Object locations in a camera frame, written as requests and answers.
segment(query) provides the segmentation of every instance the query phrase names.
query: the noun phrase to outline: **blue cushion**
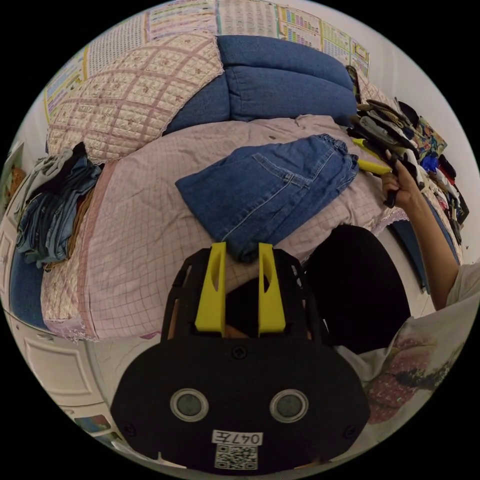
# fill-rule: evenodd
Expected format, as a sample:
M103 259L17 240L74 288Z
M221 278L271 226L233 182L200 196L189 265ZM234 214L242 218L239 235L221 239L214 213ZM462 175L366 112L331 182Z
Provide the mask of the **blue cushion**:
M194 125L230 120L229 88L225 74L218 76L194 95L170 122L164 135Z
M22 322L48 330L42 316L40 293L43 268L25 263L23 253L15 248L10 271L10 311Z
M286 70L328 80L353 91L347 69L326 53L306 45L264 36L217 37L223 67L261 67Z
M230 92L230 118L296 118L299 115L327 115L344 126L357 113L351 90L331 81L303 73L250 66L225 69Z

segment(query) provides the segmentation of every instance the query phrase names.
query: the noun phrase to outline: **qr code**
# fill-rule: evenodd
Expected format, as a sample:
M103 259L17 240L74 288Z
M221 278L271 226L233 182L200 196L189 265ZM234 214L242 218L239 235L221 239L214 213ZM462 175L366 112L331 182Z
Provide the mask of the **qr code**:
M258 447L217 445L215 466L226 470L256 470L259 467Z

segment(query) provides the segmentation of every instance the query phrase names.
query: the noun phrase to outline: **wall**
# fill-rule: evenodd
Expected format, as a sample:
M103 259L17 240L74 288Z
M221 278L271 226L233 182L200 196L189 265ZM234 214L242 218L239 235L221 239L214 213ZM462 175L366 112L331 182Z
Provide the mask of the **wall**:
M480 257L480 242L475 241L480 238L480 211L475 210L475 206L480 205L480 173L467 137L443 95L409 57L364 23L311 1L277 1L320 17L360 42L371 55L370 80L387 95L396 96L411 105L445 138L448 143L445 156L455 167L458 188L470 206L470 215L461 231L464 261L476 261ZM28 139L24 151L24 167L28 170L39 157L45 155L46 130L40 95L15 138Z
M12 142L12 145L17 140L24 142L22 167L27 172L33 168L39 158L46 155L47 127L43 94L41 93L27 112Z

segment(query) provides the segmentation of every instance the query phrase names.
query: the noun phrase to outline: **label sticker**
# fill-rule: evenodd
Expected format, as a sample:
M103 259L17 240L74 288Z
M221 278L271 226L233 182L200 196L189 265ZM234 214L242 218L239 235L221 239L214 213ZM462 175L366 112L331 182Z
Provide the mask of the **label sticker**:
M263 441L264 434L261 432L214 430L211 436L211 442L218 445L260 447Z
M256 446L217 445L215 467L224 470L257 470L259 451Z

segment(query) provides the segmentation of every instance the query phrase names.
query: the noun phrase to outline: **blue cloth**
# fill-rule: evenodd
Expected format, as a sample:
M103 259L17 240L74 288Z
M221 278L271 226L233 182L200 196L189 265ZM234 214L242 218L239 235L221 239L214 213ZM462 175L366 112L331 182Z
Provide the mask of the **blue cloth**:
M309 46L255 35L220 35L217 44L225 70L245 66L309 75L345 87L353 95L347 69L336 58ZM303 90L301 83L296 88Z
M357 113L353 91L323 78L243 65L226 68L225 75L232 120L295 119L310 114L326 115L349 127L349 117Z
M16 248L10 270L10 311L32 327L48 330L42 316L40 292L44 270L25 262L25 254Z
M192 213L242 262L258 244L276 245L334 200L355 178L358 157L328 134L244 146L175 185Z
M328 115L349 126L357 102L347 69L309 46L278 38L220 35L225 73L194 95L164 135L194 125Z
M170 122L164 135L194 125L230 120L229 87L225 74L218 76L194 95Z
M439 167L439 159L435 155L428 155L421 161L421 166L426 172L436 172Z
M77 201L95 186L100 173L100 167L83 156L59 193L46 191L32 199L19 221L16 243L26 263L35 262L40 269L44 264L67 258Z

